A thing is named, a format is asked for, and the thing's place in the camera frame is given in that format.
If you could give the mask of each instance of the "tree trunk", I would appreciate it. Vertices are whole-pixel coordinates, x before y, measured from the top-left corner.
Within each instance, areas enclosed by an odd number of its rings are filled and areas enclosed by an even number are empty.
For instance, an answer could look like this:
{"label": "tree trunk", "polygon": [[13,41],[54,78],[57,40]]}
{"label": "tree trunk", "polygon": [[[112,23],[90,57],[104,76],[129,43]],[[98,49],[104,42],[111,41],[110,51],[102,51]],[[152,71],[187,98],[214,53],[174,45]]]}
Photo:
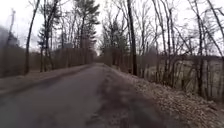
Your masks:
{"label": "tree trunk", "polygon": [[33,12],[33,17],[32,17],[31,23],[30,23],[30,28],[29,28],[27,41],[26,41],[26,55],[25,55],[26,59],[25,59],[25,71],[24,71],[25,74],[29,73],[29,70],[30,70],[30,66],[29,66],[30,37],[31,37],[31,33],[32,33],[33,22],[34,22],[39,4],[40,4],[40,0],[37,0],[36,7],[35,7],[34,12]]}
{"label": "tree trunk", "polygon": [[134,23],[132,17],[132,10],[131,10],[131,0],[127,0],[128,5],[128,15],[130,21],[130,29],[131,29],[131,40],[132,40],[132,63],[133,63],[133,75],[137,75],[137,61],[136,61],[136,41],[135,41],[135,31],[134,31]]}

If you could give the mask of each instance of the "road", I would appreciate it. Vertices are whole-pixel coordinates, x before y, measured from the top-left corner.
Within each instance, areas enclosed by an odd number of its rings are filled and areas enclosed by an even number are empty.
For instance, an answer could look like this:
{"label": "road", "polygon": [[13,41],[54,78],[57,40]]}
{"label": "road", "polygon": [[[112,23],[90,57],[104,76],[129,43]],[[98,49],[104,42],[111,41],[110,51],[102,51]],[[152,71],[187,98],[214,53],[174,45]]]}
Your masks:
{"label": "road", "polygon": [[105,66],[0,99],[0,128],[179,128]]}

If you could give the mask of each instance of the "pine tree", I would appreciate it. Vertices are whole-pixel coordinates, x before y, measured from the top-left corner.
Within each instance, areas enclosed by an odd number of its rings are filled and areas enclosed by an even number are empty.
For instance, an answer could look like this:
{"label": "pine tree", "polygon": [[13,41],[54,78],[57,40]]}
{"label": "pine tree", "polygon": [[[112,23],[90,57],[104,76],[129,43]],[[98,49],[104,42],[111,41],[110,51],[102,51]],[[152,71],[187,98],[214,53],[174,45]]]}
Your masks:
{"label": "pine tree", "polygon": [[76,0],[77,12],[81,19],[79,32],[79,47],[81,48],[81,62],[87,63],[91,56],[95,40],[94,26],[99,24],[97,16],[99,15],[99,5],[94,5],[94,0]]}

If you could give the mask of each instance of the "forest floor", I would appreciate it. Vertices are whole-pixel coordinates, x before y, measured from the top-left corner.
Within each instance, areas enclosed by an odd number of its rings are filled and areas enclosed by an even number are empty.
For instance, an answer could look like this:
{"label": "forest floor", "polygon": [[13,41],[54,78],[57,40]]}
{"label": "forest floor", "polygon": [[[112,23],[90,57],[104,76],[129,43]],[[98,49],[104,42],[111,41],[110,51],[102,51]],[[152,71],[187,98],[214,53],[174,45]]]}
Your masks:
{"label": "forest floor", "polygon": [[134,85],[137,93],[153,101],[163,113],[180,120],[189,127],[224,127],[224,109],[213,101],[206,101],[191,93],[178,91],[164,85],[149,83],[136,76],[116,72]]}

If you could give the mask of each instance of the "woods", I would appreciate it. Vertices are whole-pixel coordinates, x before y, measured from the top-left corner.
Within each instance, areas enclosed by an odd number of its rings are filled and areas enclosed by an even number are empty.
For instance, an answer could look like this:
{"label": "woods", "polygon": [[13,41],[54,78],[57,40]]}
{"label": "woods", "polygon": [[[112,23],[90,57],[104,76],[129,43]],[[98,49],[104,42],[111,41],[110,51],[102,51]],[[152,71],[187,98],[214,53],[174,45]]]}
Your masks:
{"label": "woods", "polygon": [[[102,62],[224,102],[221,5],[211,0],[112,0],[100,5],[94,0],[37,0],[33,5],[26,48],[18,48],[24,66],[14,75]],[[36,15],[43,21],[35,42],[38,52],[31,54]]]}

